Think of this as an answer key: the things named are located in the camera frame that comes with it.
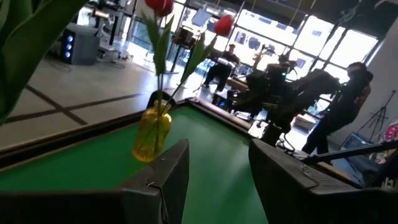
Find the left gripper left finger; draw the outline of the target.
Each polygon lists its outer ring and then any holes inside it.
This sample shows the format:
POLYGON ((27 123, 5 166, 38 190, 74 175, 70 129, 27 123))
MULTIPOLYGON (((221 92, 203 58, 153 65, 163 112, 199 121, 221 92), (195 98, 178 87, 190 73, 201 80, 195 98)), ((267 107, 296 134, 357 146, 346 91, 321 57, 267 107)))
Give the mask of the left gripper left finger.
POLYGON ((181 224, 189 141, 111 190, 0 192, 0 224, 181 224))

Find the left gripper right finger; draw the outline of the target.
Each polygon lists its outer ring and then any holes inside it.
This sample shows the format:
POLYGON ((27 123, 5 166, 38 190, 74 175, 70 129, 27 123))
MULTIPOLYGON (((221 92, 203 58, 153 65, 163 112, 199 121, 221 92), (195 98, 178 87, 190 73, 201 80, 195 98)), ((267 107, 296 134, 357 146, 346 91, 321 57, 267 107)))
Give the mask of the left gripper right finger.
POLYGON ((249 163, 270 224, 398 224, 395 150, 363 185, 326 161, 303 163, 259 139, 249 144, 249 163))

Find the red tulip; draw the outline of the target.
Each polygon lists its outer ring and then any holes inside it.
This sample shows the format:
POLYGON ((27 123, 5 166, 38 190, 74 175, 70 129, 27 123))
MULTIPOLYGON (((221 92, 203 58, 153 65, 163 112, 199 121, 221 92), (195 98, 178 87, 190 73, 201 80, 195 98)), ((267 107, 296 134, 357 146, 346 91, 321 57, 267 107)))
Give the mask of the red tulip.
POLYGON ((160 43, 160 34, 159 30, 157 27, 157 22, 156 22, 156 17, 154 19, 151 19, 150 17, 147 17, 145 14, 142 15, 142 20, 144 21, 146 28, 147 28, 147 33, 150 39, 150 42, 152 44, 153 48, 153 62, 155 65, 155 74, 157 76, 157 106, 160 108, 160 102, 162 100, 162 90, 161 90, 161 84, 160 84, 160 76, 163 72, 162 69, 162 60, 160 59, 160 47, 158 44, 160 43))
POLYGON ((199 36, 195 45, 192 47, 188 62, 184 68, 180 83, 177 85, 170 98, 167 100, 167 104, 170 105, 174 96, 179 89, 185 84, 189 76, 195 71, 196 67, 209 56, 210 52, 213 51, 218 36, 226 37, 234 24, 234 18, 231 15, 223 16, 215 23, 214 30, 215 36, 212 38, 208 45, 205 45, 206 34, 202 32, 199 36))
MULTIPOLYGON (((158 17, 167 17, 172 13, 174 8, 174 0, 159 0, 160 6, 156 10, 156 15, 158 17)), ((158 94, 157 94, 157 106, 160 109, 162 103, 162 88, 163 88, 163 77, 165 73, 165 61, 167 56, 167 48, 169 46, 169 35, 171 26, 174 20, 174 16, 166 23, 162 33, 157 41, 154 62, 156 67, 156 73, 158 76, 158 94)))

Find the yellow glass vase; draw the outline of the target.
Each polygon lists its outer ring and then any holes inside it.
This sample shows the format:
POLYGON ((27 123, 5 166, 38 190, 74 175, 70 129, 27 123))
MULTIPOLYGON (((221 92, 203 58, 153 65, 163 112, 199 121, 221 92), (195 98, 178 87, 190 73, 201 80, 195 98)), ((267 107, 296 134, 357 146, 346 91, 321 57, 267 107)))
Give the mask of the yellow glass vase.
POLYGON ((132 155, 142 162, 151 162, 163 151, 165 139, 172 126, 168 114, 171 105, 166 100, 155 100, 153 107, 141 116, 132 155))

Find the person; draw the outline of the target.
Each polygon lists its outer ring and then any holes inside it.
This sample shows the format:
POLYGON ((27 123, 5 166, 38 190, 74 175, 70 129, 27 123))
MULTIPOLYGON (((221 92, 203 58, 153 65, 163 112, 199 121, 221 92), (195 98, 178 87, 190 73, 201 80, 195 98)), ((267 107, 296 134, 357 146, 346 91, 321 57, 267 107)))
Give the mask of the person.
POLYGON ((323 118, 308 135, 302 151, 311 154, 328 152, 327 137, 335 131, 351 124, 362 105, 371 93, 370 83, 374 75, 362 62, 354 62, 346 69, 349 80, 342 84, 329 106, 320 112, 323 118))
MULTIPOLYGON (((229 44, 228 50, 225 50, 222 53, 221 58, 231 62, 235 67, 238 67, 238 66, 240 66, 240 59, 234 53, 235 47, 236 46, 234 44, 229 44)), ((216 87, 216 91, 223 91, 224 87, 226 85, 226 81, 227 81, 229 75, 231 74, 232 70, 233 70, 233 68, 231 66, 224 65, 222 63, 217 62, 214 66, 212 66, 209 69, 208 74, 206 76, 206 80, 204 81, 204 83, 201 86, 204 88, 208 88, 210 85, 210 82, 215 77, 218 77, 219 82, 216 87)))

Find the black rod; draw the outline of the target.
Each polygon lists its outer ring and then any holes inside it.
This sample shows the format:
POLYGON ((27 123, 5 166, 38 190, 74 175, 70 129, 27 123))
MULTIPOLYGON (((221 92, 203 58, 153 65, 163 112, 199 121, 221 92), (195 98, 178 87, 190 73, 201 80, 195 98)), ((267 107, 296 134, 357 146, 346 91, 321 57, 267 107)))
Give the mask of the black rod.
POLYGON ((391 141, 383 141, 373 145, 361 146, 361 147, 346 149, 343 151, 335 151, 335 152, 328 152, 324 154, 308 156, 302 159, 302 162, 308 164, 315 164, 317 162, 332 161, 335 159, 358 156, 362 154, 371 154, 375 152, 382 152, 396 148, 398 148, 398 139, 393 139, 391 141))

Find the green table mat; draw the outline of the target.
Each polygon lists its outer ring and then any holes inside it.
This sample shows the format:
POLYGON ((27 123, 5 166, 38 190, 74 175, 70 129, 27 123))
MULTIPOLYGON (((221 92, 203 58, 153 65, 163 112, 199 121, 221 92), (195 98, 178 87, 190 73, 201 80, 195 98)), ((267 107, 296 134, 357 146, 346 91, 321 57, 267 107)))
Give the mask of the green table mat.
MULTIPOLYGON (((191 107, 171 112, 165 146, 190 146, 183 224, 268 224, 248 159, 249 138, 191 107)), ((144 167, 131 151, 137 125, 0 172, 1 191, 113 189, 144 167)))

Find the black tripod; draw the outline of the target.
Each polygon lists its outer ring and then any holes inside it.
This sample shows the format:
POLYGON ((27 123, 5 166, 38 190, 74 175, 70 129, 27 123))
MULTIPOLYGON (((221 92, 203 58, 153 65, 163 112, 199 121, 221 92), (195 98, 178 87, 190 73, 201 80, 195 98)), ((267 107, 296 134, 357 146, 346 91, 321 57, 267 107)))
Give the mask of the black tripod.
POLYGON ((384 123, 388 120, 387 107, 396 93, 396 90, 392 90, 387 101, 358 129, 358 133, 362 133, 369 142, 380 137, 384 123))

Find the computer tower blue lights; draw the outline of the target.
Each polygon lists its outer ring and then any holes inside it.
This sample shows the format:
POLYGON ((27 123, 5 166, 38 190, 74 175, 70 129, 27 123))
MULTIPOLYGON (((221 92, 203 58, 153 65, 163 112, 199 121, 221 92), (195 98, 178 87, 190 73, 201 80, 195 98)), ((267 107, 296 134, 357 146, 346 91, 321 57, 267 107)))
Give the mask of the computer tower blue lights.
POLYGON ((100 46, 98 31, 69 23, 63 31, 60 58, 71 65, 94 65, 100 46))

